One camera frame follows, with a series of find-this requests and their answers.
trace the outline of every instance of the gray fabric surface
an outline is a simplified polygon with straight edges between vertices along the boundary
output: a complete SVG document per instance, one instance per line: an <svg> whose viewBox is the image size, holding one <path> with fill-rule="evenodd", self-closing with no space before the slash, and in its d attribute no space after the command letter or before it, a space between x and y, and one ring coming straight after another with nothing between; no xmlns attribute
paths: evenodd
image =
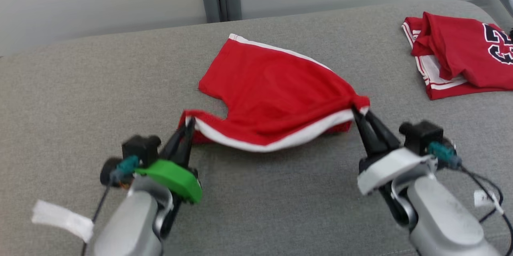
<svg viewBox="0 0 513 256"><path fill-rule="evenodd" d="M104 35L0 59L0 254L79 254L75 236L31 224L37 199L92 216L101 165L121 154L122 141L135 133L168 137L185 108L225 115L197 85L229 33L329 66L395 131L403 121L440 124L468 168L503 187L505 210L513 211L513 93L430 101L401 30L405 17L423 11L492 22L473 4L444 0ZM356 129L268 154L193 147L204 199L182 207L166 255L414 254L383 199L359 194L363 155ZM439 179L471 207L475 186L464 175ZM110 194L97 231L124 194ZM499 218L485 231L506 250Z"/></svg>

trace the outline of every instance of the white stripe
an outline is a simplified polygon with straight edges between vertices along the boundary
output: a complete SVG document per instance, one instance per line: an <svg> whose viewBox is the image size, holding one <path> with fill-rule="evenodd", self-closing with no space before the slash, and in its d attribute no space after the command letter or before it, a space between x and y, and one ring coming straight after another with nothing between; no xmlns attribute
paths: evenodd
<svg viewBox="0 0 513 256"><path fill-rule="evenodd" d="M362 114L366 114L368 110L369 107L363 107L360 109L360 112ZM254 143L247 143L245 141L230 138L227 135L224 135L215 130L213 127L209 126L207 123L198 118L196 118L196 130L200 131L205 137L211 139L212 141L225 146L249 152L272 152L284 148L302 145L303 143L315 139L331 127L353 120L353 117L354 115L351 109L342 110L268 145L257 145Z"/></svg>
<svg viewBox="0 0 513 256"><path fill-rule="evenodd" d="M331 71L330 68L328 68L327 66L324 66L320 62L318 62L318 61L316 61L316 60L314 60L314 59L312 59L310 57L306 57L305 55L301 55L300 53L296 53L295 51L285 50L284 48L277 48L276 46L270 46L269 44L262 44L261 42L247 40L247 39L245 39L245 38L243 38L241 36L235 35L235 34L230 34L229 39L238 41L238 42L240 42L242 44L252 44L253 46L260 46L261 48L269 48L271 50L275 50L275 51L280 51L280 52L284 52L284 53L287 53L287 54L291 54L291 55L294 55L294 56L296 56L298 58L303 58L303 59L312 61L312 62L318 64L319 66L327 68L328 70Z"/></svg>
<svg viewBox="0 0 513 256"><path fill-rule="evenodd" d="M450 81L442 79L440 77L440 64L434 55L420 56L419 59L431 83L438 85L457 83L456 86L458 86L467 82L462 75L458 75Z"/></svg>
<svg viewBox="0 0 513 256"><path fill-rule="evenodd" d="M448 83L448 84L443 84L443 85L435 85L435 84L432 84L431 85L431 88L433 90L445 90L445 89L448 89L448 88L452 88L452 87L456 87L456 86L459 86L461 84L465 84L467 81L455 81L455 82L452 82L452 83Z"/></svg>
<svg viewBox="0 0 513 256"><path fill-rule="evenodd" d="M403 24L403 30L404 30L404 33L406 34L406 38L410 42L410 46L412 46L412 48L413 48L414 47L413 35L410 33L410 27L408 26L408 24L406 22ZM420 67L421 66L420 59L415 56L414 56L414 58L415 58L415 62L417 65L417 70L422 75L422 79L424 79L424 82L426 83L426 86L427 86L429 84L429 77L422 71L422 68Z"/></svg>

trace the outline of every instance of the red basketball jersey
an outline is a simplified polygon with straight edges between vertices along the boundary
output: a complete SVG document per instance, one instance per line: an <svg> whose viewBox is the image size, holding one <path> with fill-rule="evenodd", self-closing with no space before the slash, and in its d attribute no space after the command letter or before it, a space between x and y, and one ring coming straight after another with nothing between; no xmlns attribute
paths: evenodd
<svg viewBox="0 0 513 256"><path fill-rule="evenodd" d="M403 29L431 99L513 89L513 42L496 25L424 12Z"/></svg>

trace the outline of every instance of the couch cushion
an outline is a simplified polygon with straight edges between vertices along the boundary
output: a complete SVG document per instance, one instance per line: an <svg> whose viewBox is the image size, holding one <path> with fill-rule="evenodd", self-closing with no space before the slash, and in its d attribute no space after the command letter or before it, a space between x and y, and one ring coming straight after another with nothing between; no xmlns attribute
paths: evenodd
<svg viewBox="0 0 513 256"><path fill-rule="evenodd" d="M438 123L469 169L503 187L512 211L513 93L430 101L401 29L423 11L493 22L473 4L439 0L88 37L0 59L0 254L78 254L75 236L31 224L37 199L92 216L101 165L125 139L168 137L184 109L223 117L223 103L197 87L230 33L329 66L394 132L403 121ZM268 154L193 147L204 199L182 205L166 254L414 254L383 199L358 191L364 153L356 129ZM471 181L456 172L439 179L471 207ZM97 234L124 196L108 196ZM506 250L500 218L485 232Z"/></svg>

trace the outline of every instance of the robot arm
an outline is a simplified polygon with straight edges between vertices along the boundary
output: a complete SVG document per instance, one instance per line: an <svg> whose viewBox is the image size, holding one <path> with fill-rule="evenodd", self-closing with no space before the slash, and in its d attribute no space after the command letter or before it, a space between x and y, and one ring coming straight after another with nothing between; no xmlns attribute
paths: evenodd
<svg viewBox="0 0 513 256"><path fill-rule="evenodd" d="M443 129L427 121L404 123L400 128L406 136L402 147L371 111L365 115L356 110L353 113L367 152L359 163L358 187L364 195L380 192L394 219L409 230L410 241L419 254L500 255L485 240L479 221L436 180L438 169L462 168L454 147L443 137ZM133 179L127 198L95 242L95 255L163 254L162 241L182 201L196 203L201 198L198 173L188 168L193 132L191 119L171 137L158 157L152 155L156 155L160 140L135 137L123 145L123 156L136 154L142 168L136 169L140 175ZM106 185L109 179L102 174ZM177 183L177 178L187 181Z"/></svg>
<svg viewBox="0 0 513 256"><path fill-rule="evenodd" d="M430 147L448 147L443 130L423 121L404 123L400 132L405 146L381 121L356 110L357 123L367 157L360 161L358 187L367 195L378 190L394 219L410 232L410 241L422 256L499 256L484 238L479 221L441 184L434 173L442 167L458 167L456 154L429 154Z"/></svg>
<svg viewBox="0 0 513 256"><path fill-rule="evenodd" d="M126 199L99 235L96 256L160 256L181 203L197 203L202 197L198 172L189 168L194 118L181 126L157 154L160 139L134 136L123 144L123 157L141 159ZM119 168L107 161L101 182L110 185Z"/></svg>

